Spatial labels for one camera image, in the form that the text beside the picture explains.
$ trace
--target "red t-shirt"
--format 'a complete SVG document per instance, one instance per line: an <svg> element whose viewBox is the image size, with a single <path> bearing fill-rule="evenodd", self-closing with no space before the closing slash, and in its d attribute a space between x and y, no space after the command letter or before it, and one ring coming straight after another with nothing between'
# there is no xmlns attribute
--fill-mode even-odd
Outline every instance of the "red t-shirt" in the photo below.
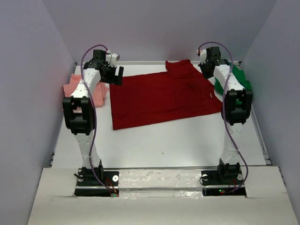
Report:
<svg viewBox="0 0 300 225"><path fill-rule="evenodd" d="M123 77L110 85L114 130L221 111L214 86L190 60L166 62L167 72Z"/></svg>

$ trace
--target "white table surface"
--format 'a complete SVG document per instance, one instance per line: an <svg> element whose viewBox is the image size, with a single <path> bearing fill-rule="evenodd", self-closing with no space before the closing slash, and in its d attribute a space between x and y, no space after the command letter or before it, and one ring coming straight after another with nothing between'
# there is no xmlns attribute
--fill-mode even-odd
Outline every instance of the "white table surface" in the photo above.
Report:
<svg viewBox="0 0 300 225"><path fill-rule="evenodd" d="M43 170L28 225L298 224L279 170L273 166L249 168L247 198L203 197L201 171L182 169L120 170L120 197L76 197L76 171Z"/></svg>
<svg viewBox="0 0 300 225"><path fill-rule="evenodd" d="M124 65L123 76L163 71L165 65ZM105 105L97 108L95 143L106 168L217 166L224 135L220 113L113 131L109 92ZM252 116L243 128L238 146L248 165L266 165ZM81 166L78 144L63 121L52 167Z"/></svg>

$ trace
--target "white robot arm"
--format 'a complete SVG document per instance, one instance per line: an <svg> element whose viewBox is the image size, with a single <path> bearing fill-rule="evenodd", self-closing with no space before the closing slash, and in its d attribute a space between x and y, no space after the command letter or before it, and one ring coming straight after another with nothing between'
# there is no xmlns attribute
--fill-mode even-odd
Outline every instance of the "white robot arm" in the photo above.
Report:
<svg viewBox="0 0 300 225"><path fill-rule="evenodd" d="M222 112L222 118L227 123L229 133L238 145L240 134L246 120L250 116L253 93L251 90L245 89L230 73L230 64L227 60L221 59L219 47L211 47L202 50L198 54L200 56L200 68L204 78L208 79L212 76L217 78L222 85L225 93L225 118ZM203 174L210 176L203 180L203 185L218 185L229 180L237 179L240 174L240 157L227 132L225 132L225 140L223 152L220 162L215 172L205 171Z"/></svg>
<svg viewBox="0 0 300 225"><path fill-rule="evenodd" d="M119 68L118 76L115 75L116 64L120 59L118 54L110 51L94 50L93 59L83 67L84 80L90 92L93 93L98 82L122 84L123 67ZM95 144L93 144L92 154L90 148L94 135L94 110L91 105L89 94L82 79L78 83L75 91L70 97L65 97L62 101L66 126L74 134L82 156L82 178L86 179L93 174L90 172L90 158L92 166L100 179L103 179L103 167L101 159L97 154Z"/></svg>

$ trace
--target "green cloth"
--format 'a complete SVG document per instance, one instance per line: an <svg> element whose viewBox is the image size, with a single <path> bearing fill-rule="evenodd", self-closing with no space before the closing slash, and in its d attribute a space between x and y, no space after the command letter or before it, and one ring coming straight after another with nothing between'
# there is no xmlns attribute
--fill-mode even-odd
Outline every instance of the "green cloth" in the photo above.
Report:
<svg viewBox="0 0 300 225"><path fill-rule="evenodd" d="M252 90L251 84L248 80L246 80L245 73L243 70L240 70L236 66L233 66L232 73L235 76L235 78L238 80L238 82L245 88L245 89L250 89ZM220 82L216 78L216 83L215 83L215 90L217 93L220 95L223 95L224 89L222 88Z"/></svg>

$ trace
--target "gray wall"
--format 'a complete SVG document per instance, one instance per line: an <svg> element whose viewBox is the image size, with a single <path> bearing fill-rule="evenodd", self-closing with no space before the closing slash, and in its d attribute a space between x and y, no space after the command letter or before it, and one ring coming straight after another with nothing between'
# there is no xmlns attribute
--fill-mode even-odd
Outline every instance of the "gray wall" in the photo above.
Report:
<svg viewBox="0 0 300 225"><path fill-rule="evenodd" d="M271 160L300 221L300 1L278 0L243 63Z"/></svg>
<svg viewBox="0 0 300 225"><path fill-rule="evenodd" d="M73 60L41 0L0 3L0 224L27 224Z"/></svg>
<svg viewBox="0 0 300 225"><path fill-rule="evenodd" d="M244 59L276 0L43 0L71 56L93 44L121 60L196 60L206 41Z"/></svg>

